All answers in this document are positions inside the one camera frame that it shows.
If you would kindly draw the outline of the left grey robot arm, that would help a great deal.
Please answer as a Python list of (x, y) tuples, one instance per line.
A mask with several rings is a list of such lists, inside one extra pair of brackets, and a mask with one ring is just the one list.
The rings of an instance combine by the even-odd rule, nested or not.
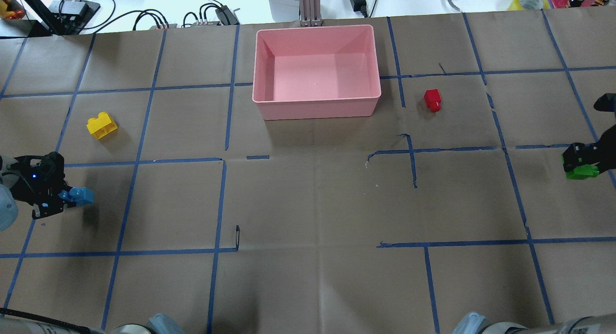
[[(64, 180), (64, 157), (58, 152), (1, 156), (1, 230), (18, 217), (17, 202), (32, 207), (33, 220), (63, 213), (71, 207), (94, 203), (88, 188), (71, 187)], [(103, 334), (99, 328), (84, 327), (28, 312), (1, 308), (3, 334)]]

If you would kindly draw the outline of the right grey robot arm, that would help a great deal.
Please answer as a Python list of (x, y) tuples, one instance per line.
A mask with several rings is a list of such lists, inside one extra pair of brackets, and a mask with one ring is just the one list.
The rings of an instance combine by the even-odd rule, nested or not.
[[(588, 179), (615, 169), (616, 127), (601, 134), (594, 143), (575, 142), (562, 153), (567, 179)], [(454, 334), (614, 334), (616, 315), (579, 317), (547, 327), (527, 328), (511, 321), (490, 322), (477, 312), (469, 312), (456, 325)]]

